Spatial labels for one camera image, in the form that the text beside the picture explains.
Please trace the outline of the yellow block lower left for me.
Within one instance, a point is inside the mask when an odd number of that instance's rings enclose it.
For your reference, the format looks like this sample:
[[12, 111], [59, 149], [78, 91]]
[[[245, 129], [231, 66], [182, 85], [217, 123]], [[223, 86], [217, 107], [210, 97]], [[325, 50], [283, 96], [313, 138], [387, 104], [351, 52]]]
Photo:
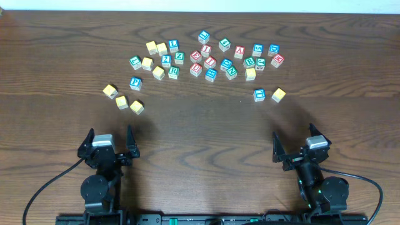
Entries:
[[118, 95], [118, 90], [111, 84], [108, 84], [102, 91], [110, 99], [114, 99]]

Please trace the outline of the blue H block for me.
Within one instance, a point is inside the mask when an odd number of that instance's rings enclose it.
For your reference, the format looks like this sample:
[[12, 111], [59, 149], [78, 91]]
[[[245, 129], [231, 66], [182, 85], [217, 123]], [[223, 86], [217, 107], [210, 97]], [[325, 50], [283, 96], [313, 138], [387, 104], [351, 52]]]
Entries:
[[209, 68], [205, 74], [205, 80], [214, 82], [218, 72], [215, 69]]

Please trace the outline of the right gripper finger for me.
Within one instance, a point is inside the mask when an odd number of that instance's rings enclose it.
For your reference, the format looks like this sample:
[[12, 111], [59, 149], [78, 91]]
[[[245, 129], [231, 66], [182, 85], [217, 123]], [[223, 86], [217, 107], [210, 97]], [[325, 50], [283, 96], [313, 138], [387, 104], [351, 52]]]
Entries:
[[272, 141], [273, 141], [273, 156], [274, 157], [284, 156], [286, 153], [278, 138], [278, 135], [275, 132], [272, 133]]
[[309, 124], [309, 131], [310, 131], [310, 135], [312, 137], [314, 137], [314, 136], [323, 136], [328, 144], [332, 144], [332, 142], [323, 133], [321, 133], [313, 123]]

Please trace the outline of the yellow block centre left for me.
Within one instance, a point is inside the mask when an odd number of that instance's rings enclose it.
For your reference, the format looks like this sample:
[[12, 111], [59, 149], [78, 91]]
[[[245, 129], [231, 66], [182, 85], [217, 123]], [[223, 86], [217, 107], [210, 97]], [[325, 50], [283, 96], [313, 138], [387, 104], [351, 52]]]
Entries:
[[153, 71], [152, 71], [152, 75], [157, 79], [157, 80], [162, 80], [163, 77], [165, 76], [165, 71], [163, 68], [156, 66]]

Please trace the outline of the blue D block right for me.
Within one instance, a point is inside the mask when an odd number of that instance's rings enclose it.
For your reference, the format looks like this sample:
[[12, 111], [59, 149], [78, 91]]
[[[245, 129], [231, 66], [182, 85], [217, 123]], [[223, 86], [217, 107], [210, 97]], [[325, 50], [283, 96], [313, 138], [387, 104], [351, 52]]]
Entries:
[[269, 46], [267, 56], [268, 57], [274, 57], [275, 55], [277, 55], [279, 53], [279, 48], [280, 48], [279, 45], [271, 44]]

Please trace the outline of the red M block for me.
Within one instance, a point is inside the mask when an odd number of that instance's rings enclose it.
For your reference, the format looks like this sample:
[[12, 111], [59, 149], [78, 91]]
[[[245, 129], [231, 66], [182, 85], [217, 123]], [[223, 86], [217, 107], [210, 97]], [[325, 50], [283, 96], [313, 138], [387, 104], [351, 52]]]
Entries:
[[278, 68], [278, 67], [283, 63], [284, 60], [285, 60], [285, 58], [284, 58], [282, 55], [276, 54], [276, 55], [272, 58], [271, 64], [272, 64], [275, 68]]

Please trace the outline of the yellow block beside L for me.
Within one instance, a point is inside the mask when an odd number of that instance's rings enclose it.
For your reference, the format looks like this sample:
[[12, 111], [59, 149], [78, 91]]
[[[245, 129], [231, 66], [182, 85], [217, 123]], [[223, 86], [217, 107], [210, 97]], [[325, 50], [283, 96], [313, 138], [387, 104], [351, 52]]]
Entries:
[[142, 68], [147, 71], [152, 71], [154, 66], [154, 62], [149, 57], [144, 57], [142, 59]]

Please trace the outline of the red U block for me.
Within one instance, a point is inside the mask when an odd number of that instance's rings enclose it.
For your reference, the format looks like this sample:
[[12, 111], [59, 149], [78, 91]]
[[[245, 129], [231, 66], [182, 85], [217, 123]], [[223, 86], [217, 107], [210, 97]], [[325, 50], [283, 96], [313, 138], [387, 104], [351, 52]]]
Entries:
[[198, 77], [202, 72], [202, 66], [199, 63], [195, 62], [190, 67], [189, 71], [193, 76]]

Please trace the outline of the blue L block left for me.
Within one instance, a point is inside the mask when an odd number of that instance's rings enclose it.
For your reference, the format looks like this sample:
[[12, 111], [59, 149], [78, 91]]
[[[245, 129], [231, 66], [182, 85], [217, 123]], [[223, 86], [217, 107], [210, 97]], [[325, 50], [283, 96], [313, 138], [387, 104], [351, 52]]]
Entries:
[[179, 51], [179, 42], [177, 39], [172, 39], [168, 41], [169, 51], [175, 53]]

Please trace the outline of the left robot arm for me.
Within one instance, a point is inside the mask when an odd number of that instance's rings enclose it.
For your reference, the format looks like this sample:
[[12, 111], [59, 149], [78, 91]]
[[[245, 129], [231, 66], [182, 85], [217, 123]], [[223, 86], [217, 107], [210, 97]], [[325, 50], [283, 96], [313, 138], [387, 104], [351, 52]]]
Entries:
[[120, 208], [122, 167], [140, 157], [131, 126], [127, 127], [126, 147], [126, 152], [116, 153], [111, 134], [95, 135], [91, 129], [78, 148], [77, 156], [96, 170], [81, 184], [85, 224], [133, 223], [129, 212]]

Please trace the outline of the blue d block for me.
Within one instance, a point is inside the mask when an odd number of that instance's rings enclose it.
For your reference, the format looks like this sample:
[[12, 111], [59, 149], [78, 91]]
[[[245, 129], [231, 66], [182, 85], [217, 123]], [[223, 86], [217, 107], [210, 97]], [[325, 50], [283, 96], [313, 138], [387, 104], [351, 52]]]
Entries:
[[233, 65], [233, 62], [232, 62], [230, 59], [224, 58], [224, 59], [221, 61], [220, 70], [226, 71], [226, 70], [229, 69], [232, 65]]
[[269, 46], [267, 56], [268, 57], [274, 57], [275, 55], [277, 55], [279, 53], [279, 48], [280, 48], [279, 45], [271, 44]]

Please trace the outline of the yellow block lower middle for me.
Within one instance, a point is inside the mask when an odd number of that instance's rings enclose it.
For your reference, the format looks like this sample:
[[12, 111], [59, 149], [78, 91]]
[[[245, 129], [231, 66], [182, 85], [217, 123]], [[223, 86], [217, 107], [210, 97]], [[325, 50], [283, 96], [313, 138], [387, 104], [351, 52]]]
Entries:
[[116, 98], [116, 105], [119, 109], [126, 109], [128, 108], [128, 100], [126, 96], [120, 96]]

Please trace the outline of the yellow block lower right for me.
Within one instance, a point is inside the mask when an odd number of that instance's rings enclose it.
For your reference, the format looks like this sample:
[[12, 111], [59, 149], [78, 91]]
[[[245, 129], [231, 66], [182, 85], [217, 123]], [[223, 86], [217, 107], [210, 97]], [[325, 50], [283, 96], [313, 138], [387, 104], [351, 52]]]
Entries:
[[139, 100], [135, 100], [129, 107], [135, 114], [140, 115], [144, 111], [144, 104]]

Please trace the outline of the red E block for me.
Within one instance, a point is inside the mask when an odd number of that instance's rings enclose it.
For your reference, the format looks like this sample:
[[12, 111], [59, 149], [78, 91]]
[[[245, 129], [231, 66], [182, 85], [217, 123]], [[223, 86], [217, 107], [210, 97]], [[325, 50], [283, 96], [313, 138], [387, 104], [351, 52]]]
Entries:
[[202, 55], [199, 51], [195, 50], [190, 54], [190, 60], [192, 63], [200, 63], [202, 61]]

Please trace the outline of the yellow block far right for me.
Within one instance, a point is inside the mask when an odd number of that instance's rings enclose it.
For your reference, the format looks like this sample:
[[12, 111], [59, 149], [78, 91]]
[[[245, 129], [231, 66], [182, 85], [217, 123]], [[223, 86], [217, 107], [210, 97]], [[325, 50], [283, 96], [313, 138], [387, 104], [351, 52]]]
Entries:
[[272, 98], [275, 102], [279, 103], [279, 102], [283, 99], [283, 97], [284, 97], [285, 95], [286, 95], [286, 92], [285, 92], [285, 91], [283, 91], [281, 88], [277, 88], [277, 89], [275, 90], [275, 92], [272, 94], [271, 98]]

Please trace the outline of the yellow block right middle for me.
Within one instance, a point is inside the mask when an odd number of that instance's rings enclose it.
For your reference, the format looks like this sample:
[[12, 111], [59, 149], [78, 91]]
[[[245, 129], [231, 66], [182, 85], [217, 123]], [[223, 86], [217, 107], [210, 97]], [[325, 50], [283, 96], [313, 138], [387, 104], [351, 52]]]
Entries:
[[245, 71], [245, 79], [247, 81], [253, 81], [256, 78], [256, 70], [251, 67], [251, 68], [247, 68]]

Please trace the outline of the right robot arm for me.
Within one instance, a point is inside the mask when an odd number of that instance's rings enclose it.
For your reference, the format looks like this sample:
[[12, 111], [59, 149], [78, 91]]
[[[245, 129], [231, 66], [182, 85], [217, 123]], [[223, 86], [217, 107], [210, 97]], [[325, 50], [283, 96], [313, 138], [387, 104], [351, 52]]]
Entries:
[[313, 218], [326, 215], [340, 215], [347, 209], [349, 184], [340, 177], [324, 177], [319, 163], [329, 155], [331, 141], [326, 138], [314, 124], [309, 125], [310, 137], [300, 151], [286, 154], [278, 135], [273, 132], [272, 161], [282, 163], [284, 171], [295, 170], [297, 185], [309, 211], [302, 214], [302, 221], [311, 223]]

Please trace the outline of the blue 2 block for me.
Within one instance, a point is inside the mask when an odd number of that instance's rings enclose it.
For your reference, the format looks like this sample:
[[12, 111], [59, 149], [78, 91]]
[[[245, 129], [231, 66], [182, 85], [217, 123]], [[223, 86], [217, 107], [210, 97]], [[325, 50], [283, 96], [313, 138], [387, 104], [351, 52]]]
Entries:
[[164, 68], [170, 68], [172, 65], [172, 56], [167, 54], [161, 57], [161, 64]]

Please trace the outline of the blue P block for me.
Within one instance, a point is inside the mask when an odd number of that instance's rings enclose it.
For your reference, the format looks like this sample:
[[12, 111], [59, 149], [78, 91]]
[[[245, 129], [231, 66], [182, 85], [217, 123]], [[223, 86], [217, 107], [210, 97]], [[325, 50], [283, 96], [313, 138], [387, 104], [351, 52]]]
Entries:
[[131, 78], [131, 81], [130, 81], [130, 83], [129, 83], [130, 88], [131, 88], [132, 90], [135, 90], [135, 91], [140, 91], [142, 85], [143, 85], [143, 82], [142, 82], [142, 80], [141, 80], [140, 78], [138, 78], [138, 77], [132, 77], [132, 78]]

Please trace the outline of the green N block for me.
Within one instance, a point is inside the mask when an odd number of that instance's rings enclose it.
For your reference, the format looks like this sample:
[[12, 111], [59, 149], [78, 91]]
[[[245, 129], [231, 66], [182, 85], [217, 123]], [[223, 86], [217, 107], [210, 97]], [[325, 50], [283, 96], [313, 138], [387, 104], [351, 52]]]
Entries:
[[229, 80], [233, 80], [234, 78], [237, 77], [237, 75], [238, 75], [238, 70], [234, 66], [231, 66], [228, 69], [226, 69], [226, 77]]

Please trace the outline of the yellow block top left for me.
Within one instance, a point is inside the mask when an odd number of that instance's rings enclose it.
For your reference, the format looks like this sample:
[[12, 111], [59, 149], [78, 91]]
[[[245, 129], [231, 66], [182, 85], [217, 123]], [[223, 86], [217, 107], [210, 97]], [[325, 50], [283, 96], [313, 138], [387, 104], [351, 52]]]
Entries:
[[158, 49], [154, 41], [147, 42], [146, 47], [150, 55], [158, 53]]

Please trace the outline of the green R block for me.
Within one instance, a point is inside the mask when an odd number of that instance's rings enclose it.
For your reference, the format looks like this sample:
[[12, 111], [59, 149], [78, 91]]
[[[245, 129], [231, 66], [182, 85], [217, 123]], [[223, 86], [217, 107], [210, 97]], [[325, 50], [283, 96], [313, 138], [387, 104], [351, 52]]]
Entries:
[[176, 66], [171, 66], [168, 71], [168, 77], [170, 79], [177, 79], [179, 77], [179, 68]]

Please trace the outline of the red A block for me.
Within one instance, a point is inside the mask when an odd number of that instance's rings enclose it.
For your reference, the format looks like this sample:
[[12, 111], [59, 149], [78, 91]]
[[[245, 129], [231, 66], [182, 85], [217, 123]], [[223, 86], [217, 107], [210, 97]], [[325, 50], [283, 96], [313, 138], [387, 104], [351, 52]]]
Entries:
[[244, 56], [245, 47], [243, 46], [236, 46], [234, 50], [234, 57], [238, 59], [242, 59]]

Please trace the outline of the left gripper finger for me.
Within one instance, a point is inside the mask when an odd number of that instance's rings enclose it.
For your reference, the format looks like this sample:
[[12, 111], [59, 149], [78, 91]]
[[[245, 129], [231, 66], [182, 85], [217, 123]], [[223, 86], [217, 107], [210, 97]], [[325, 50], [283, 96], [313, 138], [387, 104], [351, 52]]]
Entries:
[[85, 151], [87, 148], [90, 148], [92, 146], [93, 139], [94, 139], [94, 129], [91, 128], [89, 130], [86, 138], [84, 139], [84, 141], [80, 145], [80, 150], [81, 151]]
[[132, 127], [130, 125], [127, 126], [126, 147], [128, 149], [137, 149], [136, 141], [133, 136]]

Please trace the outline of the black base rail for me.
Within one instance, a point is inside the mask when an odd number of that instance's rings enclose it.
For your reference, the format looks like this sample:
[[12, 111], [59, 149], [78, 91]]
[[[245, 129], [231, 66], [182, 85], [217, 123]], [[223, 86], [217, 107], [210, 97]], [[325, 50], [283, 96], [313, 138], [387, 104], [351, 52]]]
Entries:
[[289, 214], [267, 214], [265, 216], [182, 216], [160, 214], [140, 214], [137, 216], [125, 216], [123, 220], [111, 219], [101, 216], [58, 216], [56, 225], [73, 224], [129, 224], [129, 225], [241, 225], [241, 224], [367, 224], [366, 216], [314, 216], [306, 221], [300, 216]]

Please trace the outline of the blue T block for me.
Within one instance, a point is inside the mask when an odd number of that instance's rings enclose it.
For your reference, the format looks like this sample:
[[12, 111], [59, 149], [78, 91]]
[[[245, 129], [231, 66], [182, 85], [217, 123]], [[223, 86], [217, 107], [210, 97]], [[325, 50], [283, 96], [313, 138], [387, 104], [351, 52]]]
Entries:
[[264, 89], [255, 89], [253, 92], [253, 98], [255, 102], [265, 100], [266, 93]]

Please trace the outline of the blue 5 block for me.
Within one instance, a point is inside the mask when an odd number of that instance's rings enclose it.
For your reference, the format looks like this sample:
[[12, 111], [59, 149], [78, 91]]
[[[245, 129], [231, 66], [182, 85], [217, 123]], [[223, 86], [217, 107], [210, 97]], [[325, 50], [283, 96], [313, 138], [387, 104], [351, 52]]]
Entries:
[[254, 57], [261, 57], [263, 53], [263, 45], [262, 44], [254, 44], [253, 49], [252, 49], [252, 56]]

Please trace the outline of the blue D block middle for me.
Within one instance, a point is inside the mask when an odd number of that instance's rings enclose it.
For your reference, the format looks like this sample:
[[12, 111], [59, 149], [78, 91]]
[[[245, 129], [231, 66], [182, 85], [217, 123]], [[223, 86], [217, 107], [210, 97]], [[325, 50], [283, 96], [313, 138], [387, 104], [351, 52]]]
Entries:
[[221, 61], [220, 70], [226, 71], [226, 70], [229, 69], [232, 65], [233, 65], [233, 62], [232, 62], [230, 59], [224, 58], [224, 59]]

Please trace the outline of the green L block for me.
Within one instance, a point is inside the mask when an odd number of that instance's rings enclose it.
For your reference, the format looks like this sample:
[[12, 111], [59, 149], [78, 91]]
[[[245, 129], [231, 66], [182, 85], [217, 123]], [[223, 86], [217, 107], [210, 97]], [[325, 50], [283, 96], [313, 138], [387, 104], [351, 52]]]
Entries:
[[130, 65], [132, 66], [132, 68], [134, 70], [137, 70], [137, 69], [142, 67], [142, 61], [141, 61], [141, 58], [139, 56], [133, 56], [129, 60], [129, 63], [130, 63]]

